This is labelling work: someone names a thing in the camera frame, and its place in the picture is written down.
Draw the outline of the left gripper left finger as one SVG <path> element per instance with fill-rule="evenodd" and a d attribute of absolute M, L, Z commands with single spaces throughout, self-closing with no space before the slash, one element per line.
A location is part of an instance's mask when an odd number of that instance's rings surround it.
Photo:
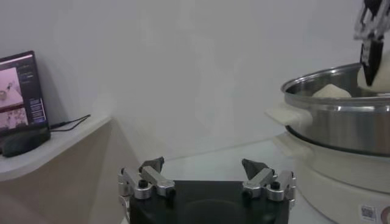
<path fill-rule="evenodd" d="M 137 170 L 121 168 L 118 173 L 119 195 L 147 200 L 152 197 L 152 191 L 155 189 L 157 195 L 172 199 L 176 195 L 176 184 L 161 174 L 164 163 L 164 157 L 159 157 L 145 161 Z"/>

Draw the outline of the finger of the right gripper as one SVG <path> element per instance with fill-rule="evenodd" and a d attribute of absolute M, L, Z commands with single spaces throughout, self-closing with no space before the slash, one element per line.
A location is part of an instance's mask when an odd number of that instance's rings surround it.
<path fill-rule="evenodd" d="M 389 0 L 363 0 L 354 25 L 354 40 L 361 40 L 360 64 L 371 87 L 380 69 L 385 33 L 389 31 Z"/>

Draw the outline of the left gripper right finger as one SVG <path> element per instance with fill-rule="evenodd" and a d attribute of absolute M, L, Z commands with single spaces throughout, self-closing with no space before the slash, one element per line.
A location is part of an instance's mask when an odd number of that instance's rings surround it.
<path fill-rule="evenodd" d="M 296 201 L 296 176 L 283 170 L 277 173 L 265 163 L 242 159 L 248 180 L 242 183 L 243 196 L 249 200 L 265 195 L 270 201 Z"/>

